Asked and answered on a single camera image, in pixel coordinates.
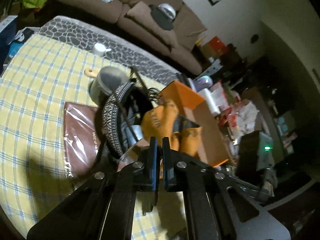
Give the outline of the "orange knit scarf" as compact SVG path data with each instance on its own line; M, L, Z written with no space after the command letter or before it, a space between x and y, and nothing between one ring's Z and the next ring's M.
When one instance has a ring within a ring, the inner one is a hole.
M155 137L162 146L162 139L167 137L172 150L197 156L202 127L181 116L174 101L167 100L146 112L140 126L146 141Z

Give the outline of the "black patterned headband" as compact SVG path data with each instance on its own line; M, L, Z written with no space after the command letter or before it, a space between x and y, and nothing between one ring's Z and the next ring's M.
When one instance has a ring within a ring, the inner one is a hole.
M129 103L130 93L135 87L134 82L127 82L120 85L107 99L102 113L102 132L106 137L110 151L116 159L120 159L129 149L129 143L125 129L128 124L123 112L127 118L133 117Z

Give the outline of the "orange cardboard box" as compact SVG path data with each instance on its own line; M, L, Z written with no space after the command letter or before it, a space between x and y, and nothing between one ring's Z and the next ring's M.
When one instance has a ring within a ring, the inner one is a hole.
M196 154L202 162L217 167L229 161L228 149L223 142L218 122L210 113L204 97L177 80L162 89L159 96L164 100L172 100L180 115L202 127Z

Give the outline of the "brown packet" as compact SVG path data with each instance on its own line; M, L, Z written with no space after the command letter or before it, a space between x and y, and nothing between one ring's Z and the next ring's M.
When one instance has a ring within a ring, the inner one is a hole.
M66 102L63 111L63 143L68 176L79 178L94 166L100 138L95 126L99 108Z

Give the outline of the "white tissue box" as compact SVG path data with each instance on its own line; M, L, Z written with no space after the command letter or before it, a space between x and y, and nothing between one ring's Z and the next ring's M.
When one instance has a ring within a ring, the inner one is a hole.
M204 88L198 92L202 97L204 97L206 104L213 116L218 116L221 114L218 105L215 103L212 93L209 89Z

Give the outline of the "grey lidded jar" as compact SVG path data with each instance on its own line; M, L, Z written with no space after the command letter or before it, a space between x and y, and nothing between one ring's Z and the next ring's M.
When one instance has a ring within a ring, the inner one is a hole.
M89 87L89 95L97 105L101 105L120 85L129 81L127 74L116 67L103 67L100 70L87 68L84 74L94 79Z

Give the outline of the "white cup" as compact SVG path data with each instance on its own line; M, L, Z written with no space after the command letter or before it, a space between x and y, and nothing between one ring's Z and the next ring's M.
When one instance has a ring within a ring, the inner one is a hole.
M107 52L110 52L111 50L111 48L107 48L102 43L95 43L92 47L91 53L99 57L103 57Z

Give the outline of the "black round pad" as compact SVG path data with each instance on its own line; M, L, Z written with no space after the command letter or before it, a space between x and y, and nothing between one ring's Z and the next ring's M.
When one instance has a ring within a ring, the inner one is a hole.
M149 5L151 12L151 17L155 20L155 22L164 30L172 30L174 28L172 20L162 12L157 6L151 4Z

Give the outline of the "brown sofa cushion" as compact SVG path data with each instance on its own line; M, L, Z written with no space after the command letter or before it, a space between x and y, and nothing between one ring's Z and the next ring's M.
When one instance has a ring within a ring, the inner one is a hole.
M151 17L150 12L150 7L140 1L125 14L125 17L133 20L153 36L160 39L167 47L178 47L178 40L175 32L173 30L168 31L162 29Z

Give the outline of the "white round device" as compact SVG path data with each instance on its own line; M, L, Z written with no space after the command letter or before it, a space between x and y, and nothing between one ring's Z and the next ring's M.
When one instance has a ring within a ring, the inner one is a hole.
M167 18L174 20L176 17L176 10L168 3L162 3L158 6L158 9L165 15Z

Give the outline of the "brown sofa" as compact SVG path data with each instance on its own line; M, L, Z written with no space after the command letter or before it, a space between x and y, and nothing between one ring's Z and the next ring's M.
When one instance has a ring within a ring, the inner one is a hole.
M192 54L206 27L182 0L56 0L69 17L111 31L149 50L178 70L199 75Z

